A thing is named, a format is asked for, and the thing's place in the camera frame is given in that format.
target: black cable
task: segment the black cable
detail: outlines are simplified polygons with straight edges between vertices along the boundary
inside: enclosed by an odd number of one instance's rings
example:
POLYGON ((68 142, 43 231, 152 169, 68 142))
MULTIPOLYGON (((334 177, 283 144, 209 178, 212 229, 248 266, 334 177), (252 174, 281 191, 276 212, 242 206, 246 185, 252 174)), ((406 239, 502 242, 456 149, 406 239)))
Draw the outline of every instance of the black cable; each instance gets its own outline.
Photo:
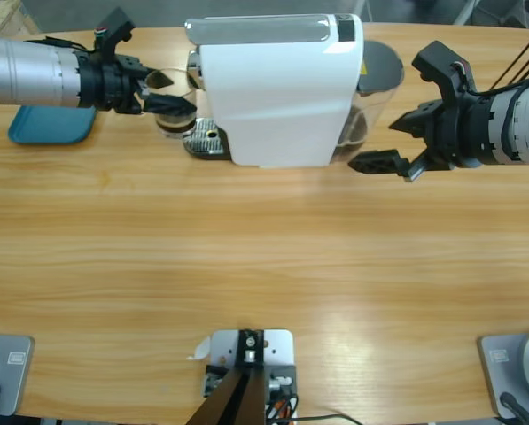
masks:
POLYGON ((500 77, 498 77, 498 80, 496 80, 494 82, 494 84, 490 88, 491 90, 494 89, 499 82, 501 82, 501 80, 504 78, 504 76, 507 73, 509 73, 510 69, 512 69, 512 67, 518 62, 518 60, 524 56, 524 54, 528 51, 528 49, 529 49, 529 42, 528 42, 528 44, 526 46, 524 46, 522 51, 520 51, 520 53, 518 53, 518 56, 516 56, 516 58, 510 63, 509 67, 506 68, 506 70, 502 73, 502 75, 500 77))
POLYGON ((475 91, 471 88, 470 82, 472 81, 469 81, 469 79, 467 78, 467 73, 465 72, 463 66, 456 66, 456 68, 459 71, 459 74, 461 75, 461 79, 463 80, 463 85, 465 86, 465 90, 467 91, 467 93, 473 96, 477 96, 477 97, 490 97, 490 96, 500 95, 501 93, 505 93, 513 89, 518 89, 519 87, 529 83, 529 79, 528 79, 528 80, 513 82, 512 84, 509 84, 504 87, 499 87, 498 89, 492 89, 492 90, 487 90, 487 91, 475 91))
POLYGON ((303 418, 267 419, 266 423, 273 424, 273 423, 291 423, 291 422, 307 422, 307 421, 325 421, 327 419, 344 419, 346 421, 354 423, 355 425, 362 425, 356 419, 353 419, 352 417, 347 416, 346 414, 342 414, 342 413, 325 414, 323 416, 305 416, 303 418))

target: metal mount plate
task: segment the metal mount plate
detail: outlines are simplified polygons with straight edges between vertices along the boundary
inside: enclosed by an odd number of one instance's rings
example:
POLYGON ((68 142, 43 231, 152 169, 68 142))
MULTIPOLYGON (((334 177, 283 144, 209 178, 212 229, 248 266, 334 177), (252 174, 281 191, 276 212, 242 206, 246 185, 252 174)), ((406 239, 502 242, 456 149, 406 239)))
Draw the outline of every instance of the metal mount plate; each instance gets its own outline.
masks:
POLYGON ((512 394, 529 412, 529 387, 522 368, 523 345, 528 334, 485 336, 478 342, 493 409, 505 419, 514 414, 501 404, 503 392, 512 394))
MULTIPOLYGON (((266 366, 294 366, 292 332, 286 329, 264 330, 264 364, 266 366)), ((218 330, 211 337, 209 364, 231 368, 237 355, 238 330, 218 330)))
POLYGON ((34 341, 29 336, 0 335, 0 415, 18 410, 34 341))

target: wire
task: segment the wire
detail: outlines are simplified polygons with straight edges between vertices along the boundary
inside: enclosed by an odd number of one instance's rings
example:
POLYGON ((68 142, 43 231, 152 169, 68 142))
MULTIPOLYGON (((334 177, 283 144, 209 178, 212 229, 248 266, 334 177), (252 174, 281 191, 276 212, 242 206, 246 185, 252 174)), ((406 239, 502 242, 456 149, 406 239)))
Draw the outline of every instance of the wire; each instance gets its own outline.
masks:
POLYGON ((477 7, 477 0, 473 0, 473 6, 472 6, 472 9, 471 9, 471 25, 474 26, 475 25, 475 20, 473 18, 474 14, 475 14, 475 8, 477 7))
POLYGON ((523 80, 519 82, 514 82, 512 84, 509 84, 508 86, 499 87, 498 89, 492 89, 492 90, 487 90, 487 91, 475 91, 471 89, 472 81, 469 81, 469 77, 467 76, 467 71, 465 70, 465 65, 459 61, 455 61, 451 65, 455 66, 457 70, 459 71, 461 75, 461 79, 463 80, 463 85, 465 86, 467 93, 473 96, 488 97, 488 96, 500 95, 501 93, 504 93, 506 91, 518 89, 524 84, 529 84, 529 79, 528 79, 528 80, 523 80))
POLYGON ((526 16, 528 12, 526 11, 526 0, 522 0, 522 16, 524 16, 524 28, 528 28, 528 17, 526 16))
POLYGON ((367 13, 369 14, 369 22, 374 22, 372 19, 372 11, 370 10, 370 0, 366 0, 367 2, 367 13))
POLYGON ((323 416, 304 416, 302 418, 267 419, 266 423, 269 425, 269 424, 273 424, 273 423, 325 421, 325 420, 328 420, 328 419, 344 419, 346 421, 354 423, 355 425, 362 425, 356 419, 353 419, 352 417, 347 416, 346 414, 342 414, 342 413, 325 414, 323 416))

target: glass cup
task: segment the glass cup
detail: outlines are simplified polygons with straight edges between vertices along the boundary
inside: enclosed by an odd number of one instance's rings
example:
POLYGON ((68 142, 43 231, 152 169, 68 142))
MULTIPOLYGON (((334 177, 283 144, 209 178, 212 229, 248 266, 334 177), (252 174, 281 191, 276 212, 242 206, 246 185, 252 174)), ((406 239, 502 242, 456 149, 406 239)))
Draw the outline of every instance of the glass cup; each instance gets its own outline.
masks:
MULTIPOLYGON (((183 97, 196 104, 196 90, 189 84, 187 73, 181 69, 159 69, 146 77, 148 91, 154 95, 183 97)), ((183 138, 195 130, 196 113, 172 115, 155 113, 154 118, 161 133, 167 137, 183 138)))

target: machine lid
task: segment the machine lid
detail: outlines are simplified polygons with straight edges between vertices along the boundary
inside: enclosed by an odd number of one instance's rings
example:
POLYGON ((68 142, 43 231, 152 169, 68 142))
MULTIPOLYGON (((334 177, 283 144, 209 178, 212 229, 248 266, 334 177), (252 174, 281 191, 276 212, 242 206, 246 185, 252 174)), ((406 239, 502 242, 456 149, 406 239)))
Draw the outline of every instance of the machine lid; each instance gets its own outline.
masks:
POLYGON ((357 91, 362 96, 396 89, 404 79, 404 65, 396 52, 382 42, 366 40, 357 91))

